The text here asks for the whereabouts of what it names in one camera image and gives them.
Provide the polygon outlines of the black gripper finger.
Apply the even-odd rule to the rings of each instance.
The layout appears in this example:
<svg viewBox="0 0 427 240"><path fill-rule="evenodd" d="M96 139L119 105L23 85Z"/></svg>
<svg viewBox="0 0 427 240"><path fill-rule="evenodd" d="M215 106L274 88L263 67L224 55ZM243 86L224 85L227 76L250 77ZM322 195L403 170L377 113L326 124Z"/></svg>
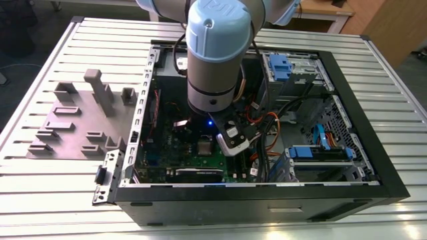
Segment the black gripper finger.
<svg viewBox="0 0 427 240"><path fill-rule="evenodd" d="M188 119L175 121L175 122L172 123L172 130L174 130L174 131L183 131L183 130L187 128L190 122L191 122L191 121L190 121Z"/></svg>

